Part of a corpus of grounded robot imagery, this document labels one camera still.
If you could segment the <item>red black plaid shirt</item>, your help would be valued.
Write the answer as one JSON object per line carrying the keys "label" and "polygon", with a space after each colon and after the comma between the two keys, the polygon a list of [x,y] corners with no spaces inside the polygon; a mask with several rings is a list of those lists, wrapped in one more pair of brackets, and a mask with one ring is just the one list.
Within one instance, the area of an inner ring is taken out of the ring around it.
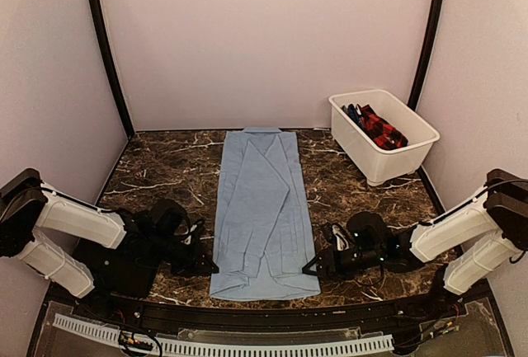
{"label": "red black plaid shirt", "polygon": [[384,118],[378,116],[370,105],[356,108],[362,115],[362,130],[378,148],[391,151],[408,146],[408,139]]}

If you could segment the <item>black right corner post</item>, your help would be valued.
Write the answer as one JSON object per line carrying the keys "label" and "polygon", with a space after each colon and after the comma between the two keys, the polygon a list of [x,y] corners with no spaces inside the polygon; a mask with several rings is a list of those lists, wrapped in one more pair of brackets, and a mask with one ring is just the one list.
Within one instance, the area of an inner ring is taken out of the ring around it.
{"label": "black right corner post", "polygon": [[426,80],[427,70],[431,60],[434,48],[437,28],[440,21],[443,0],[431,0],[430,9],[427,18],[427,25],[422,42],[422,48],[417,63],[415,77],[409,94],[407,106],[411,110],[416,110],[421,98],[422,89]]}

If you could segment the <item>black left corner post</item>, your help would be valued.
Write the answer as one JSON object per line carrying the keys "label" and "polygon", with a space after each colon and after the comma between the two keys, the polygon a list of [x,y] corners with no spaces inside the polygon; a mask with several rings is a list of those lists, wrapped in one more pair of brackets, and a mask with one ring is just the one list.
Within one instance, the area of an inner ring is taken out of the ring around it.
{"label": "black left corner post", "polygon": [[125,131],[127,139],[135,135],[134,126],[127,105],[125,96],[120,86],[120,81],[113,58],[111,45],[106,30],[101,0],[88,0],[92,15],[92,24],[96,33],[97,43],[101,55],[101,60],[106,72],[106,78],[111,89],[111,95],[117,109],[121,125]]}

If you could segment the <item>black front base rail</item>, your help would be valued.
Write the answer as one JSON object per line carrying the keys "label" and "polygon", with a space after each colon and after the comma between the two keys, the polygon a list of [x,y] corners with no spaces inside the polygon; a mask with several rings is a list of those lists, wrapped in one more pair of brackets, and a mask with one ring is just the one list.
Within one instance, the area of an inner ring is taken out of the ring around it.
{"label": "black front base rail", "polygon": [[330,308],[221,309],[150,303],[116,295],[78,301],[53,286],[45,295],[30,356],[141,356],[53,327],[59,313],[102,322],[150,337],[184,330],[256,333],[322,333],[331,338],[391,335],[394,350],[364,356],[511,356],[513,349],[487,281],[450,303],[416,295]]}

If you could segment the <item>white plastic bin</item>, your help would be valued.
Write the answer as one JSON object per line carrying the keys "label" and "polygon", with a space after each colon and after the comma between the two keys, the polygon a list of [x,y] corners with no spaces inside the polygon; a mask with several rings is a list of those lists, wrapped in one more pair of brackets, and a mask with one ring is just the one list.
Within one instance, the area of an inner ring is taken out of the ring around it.
{"label": "white plastic bin", "polygon": [[385,90],[336,94],[328,101],[332,136],[370,186],[414,173],[440,139],[422,117]]}

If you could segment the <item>folded black shirt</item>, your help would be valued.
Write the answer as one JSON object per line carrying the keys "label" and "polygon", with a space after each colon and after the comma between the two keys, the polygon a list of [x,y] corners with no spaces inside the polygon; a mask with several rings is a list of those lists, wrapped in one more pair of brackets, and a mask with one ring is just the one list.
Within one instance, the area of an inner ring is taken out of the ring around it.
{"label": "folded black shirt", "polygon": [[85,264],[99,285],[132,298],[146,298],[162,261],[153,253],[105,248],[81,240],[73,257]]}

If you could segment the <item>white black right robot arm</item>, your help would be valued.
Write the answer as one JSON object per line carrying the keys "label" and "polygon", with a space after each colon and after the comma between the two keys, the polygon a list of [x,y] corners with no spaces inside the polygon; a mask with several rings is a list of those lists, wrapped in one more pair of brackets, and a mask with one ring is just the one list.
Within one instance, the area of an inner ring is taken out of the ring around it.
{"label": "white black right robot arm", "polygon": [[527,181],[502,169],[487,174],[484,185],[442,215],[395,234],[372,212],[352,215],[345,226],[326,225],[330,247],[302,269],[320,279],[350,279],[373,267],[408,273],[441,254],[472,242],[470,249],[435,273],[432,292],[421,311],[437,319],[461,296],[503,262],[527,253]]}

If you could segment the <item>black corner post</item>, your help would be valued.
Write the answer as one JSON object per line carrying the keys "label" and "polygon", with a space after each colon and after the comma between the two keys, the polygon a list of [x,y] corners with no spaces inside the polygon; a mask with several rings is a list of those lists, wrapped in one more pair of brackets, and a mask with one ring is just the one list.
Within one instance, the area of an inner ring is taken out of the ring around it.
{"label": "black corner post", "polygon": [[111,45],[106,30],[101,0],[88,0],[92,15],[92,24],[96,33],[97,43],[101,55],[101,60],[106,72],[106,78],[111,89],[111,95],[117,109],[121,125],[125,131],[127,139],[135,135],[134,126],[127,105],[125,96],[120,86],[120,81],[113,58]]}
{"label": "black corner post", "polygon": [[409,94],[407,106],[411,110],[416,110],[421,98],[422,89],[426,80],[427,70],[431,60],[434,48],[437,28],[440,21],[443,0],[431,0],[430,9],[427,18],[427,25],[422,42],[422,48],[417,63],[415,77]]}

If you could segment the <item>blue black plaid shirt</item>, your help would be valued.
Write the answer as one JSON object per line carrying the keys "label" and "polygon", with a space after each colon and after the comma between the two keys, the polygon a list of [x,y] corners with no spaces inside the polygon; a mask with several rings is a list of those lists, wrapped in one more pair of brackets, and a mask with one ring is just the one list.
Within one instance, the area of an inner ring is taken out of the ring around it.
{"label": "blue black plaid shirt", "polygon": [[356,124],[360,129],[363,128],[361,112],[354,104],[342,106],[342,111]]}

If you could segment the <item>light blue long sleeve shirt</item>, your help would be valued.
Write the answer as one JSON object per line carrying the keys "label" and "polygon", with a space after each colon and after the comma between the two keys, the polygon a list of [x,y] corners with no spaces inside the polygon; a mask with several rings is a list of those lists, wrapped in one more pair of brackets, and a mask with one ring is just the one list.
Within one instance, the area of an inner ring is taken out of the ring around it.
{"label": "light blue long sleeve shirt", "polygon": [[291,300],[320,293],[302,269],[315,256],[297,135],[280,129],[226,134],[219,172],[210,297]]}

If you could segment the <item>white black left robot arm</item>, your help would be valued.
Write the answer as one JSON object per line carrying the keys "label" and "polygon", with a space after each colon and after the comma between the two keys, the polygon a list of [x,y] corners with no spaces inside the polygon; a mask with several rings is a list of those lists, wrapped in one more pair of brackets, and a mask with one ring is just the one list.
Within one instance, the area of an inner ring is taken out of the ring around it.
{"label": "white black left robot arm", "polygon": [[191,220],[176,201],[151,209],[103,209],[56,190],[26,168],[1,189],[1,256],[16,258],[75,298],[99,321],[116,314],[107,293],[145,298],[161,264],[175,276],[219,271]]}

